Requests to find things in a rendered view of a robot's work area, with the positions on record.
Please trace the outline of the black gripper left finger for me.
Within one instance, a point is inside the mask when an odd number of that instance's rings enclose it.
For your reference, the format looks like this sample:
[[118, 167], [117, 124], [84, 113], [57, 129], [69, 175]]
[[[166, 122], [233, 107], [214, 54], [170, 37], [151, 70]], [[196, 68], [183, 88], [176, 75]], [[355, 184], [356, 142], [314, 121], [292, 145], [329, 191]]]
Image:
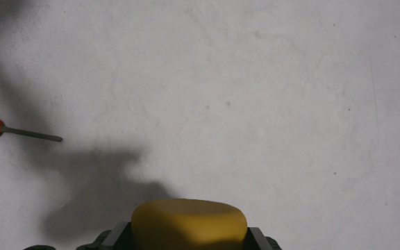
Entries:
[[[93, 243], [84, 244], [76, 250], [130, 250], [131, 222], [118, 222], [113, 230], [99, 234]], [[56, 250], [52, 246], [38, 244], [23, 250]]]

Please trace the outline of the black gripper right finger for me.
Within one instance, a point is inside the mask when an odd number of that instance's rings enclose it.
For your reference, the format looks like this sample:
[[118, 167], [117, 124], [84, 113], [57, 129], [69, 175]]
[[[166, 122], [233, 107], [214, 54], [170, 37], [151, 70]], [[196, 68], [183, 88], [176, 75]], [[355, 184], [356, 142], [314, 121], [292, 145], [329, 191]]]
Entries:
[[277, 241], [265, 237], [259, 227], [247, 227], [246, 250], [282, 250]]

